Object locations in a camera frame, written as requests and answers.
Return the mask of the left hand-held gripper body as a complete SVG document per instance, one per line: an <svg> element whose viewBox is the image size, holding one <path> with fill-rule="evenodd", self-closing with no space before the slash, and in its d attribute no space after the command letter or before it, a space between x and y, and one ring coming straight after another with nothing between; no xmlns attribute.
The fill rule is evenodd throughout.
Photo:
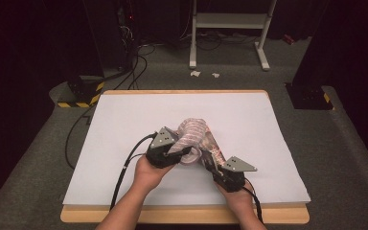
<svg viewBox="0 0 368 230"><path fill-rule="evenodd" d="M149 144L146 157L156 168L163 169L180 162L181 158L166 157L171 147L177 142L178 135L167 127L162 127Z"/></svg>

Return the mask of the black equipment rack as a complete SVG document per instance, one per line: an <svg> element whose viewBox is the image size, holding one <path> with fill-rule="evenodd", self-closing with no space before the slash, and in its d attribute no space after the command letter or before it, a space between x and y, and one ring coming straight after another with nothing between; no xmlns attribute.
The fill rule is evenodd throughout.
<svg viewBox="0 0 368 230"><path fill-rule="evenodd" d="M123 45L123 65L127 70L136 56L139 46L139 28L135 0L114 0L119 32Z"/></svg>

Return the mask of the person's left hand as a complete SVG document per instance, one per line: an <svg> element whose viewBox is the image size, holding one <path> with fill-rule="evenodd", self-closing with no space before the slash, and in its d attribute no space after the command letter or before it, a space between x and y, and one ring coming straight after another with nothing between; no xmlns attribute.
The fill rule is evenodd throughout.
<svg viewBox="0 0 368 230"><path fill-rule="evenodd" d="M141 156L136 163L132 187L148 194L161 183L163 177L172 168L173 166L163 169L156 168L149 162L146 156Z"/></svg>

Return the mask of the black yellow striped stand base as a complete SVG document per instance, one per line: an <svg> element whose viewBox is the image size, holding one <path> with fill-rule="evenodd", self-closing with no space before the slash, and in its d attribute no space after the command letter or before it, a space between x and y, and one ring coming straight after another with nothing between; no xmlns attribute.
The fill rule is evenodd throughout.
<svg viewBox="0 0 368 230"><path fill-rule="evenodd" d="M330 97L320 86L306 86L286 83L285 87L295 109L334 109Z"/></svg>
<svg viewBox="0 0 368 230"><path fill-rule="evenodd" d="M77 78L66 83L57 105L59 107L90 107L97 103L104 88L102 80Z"/></svg>

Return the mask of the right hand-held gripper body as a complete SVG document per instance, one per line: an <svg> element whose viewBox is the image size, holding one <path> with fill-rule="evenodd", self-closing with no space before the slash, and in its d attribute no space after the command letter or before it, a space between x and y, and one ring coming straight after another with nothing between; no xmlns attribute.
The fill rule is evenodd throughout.
<svg viewBox="0 0 368 230"><path fill-rule="evenodd" d="M232 156L223 164L217 165L212 170L213 179L226 192L239 191L245 184L245 172L256 172L255 166L243 161L239 157Z"/></svg>

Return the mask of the person's right hand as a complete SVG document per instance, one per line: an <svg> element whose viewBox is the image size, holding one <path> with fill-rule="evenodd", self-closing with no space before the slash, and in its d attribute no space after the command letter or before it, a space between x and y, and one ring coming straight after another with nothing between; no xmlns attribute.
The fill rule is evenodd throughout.
<svg viewBox="0 0 368 230"><path fill-rule="evenodd" d="M250 194L252 186L248 182L245 182L239 191L233 193L226 192L218 183L216 186L224 196L227 206L236 216L254 213L253 197Z"/></svg>

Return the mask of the white metal stand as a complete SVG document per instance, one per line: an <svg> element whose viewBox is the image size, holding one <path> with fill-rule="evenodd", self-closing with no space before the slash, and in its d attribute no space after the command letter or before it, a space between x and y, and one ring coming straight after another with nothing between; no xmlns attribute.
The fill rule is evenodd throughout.
<svg viewBox="0 0 368 230"><path fill-rule="evenodd" d="M211 13L198 12L197 0L193 0L189 68L196 69L197 29L246 29L261 31L260 38L254 43L254 47L262 69L269 71L270 66L265 55L264 45L276 4L277 0L270 0L266 13Z"/></svg>

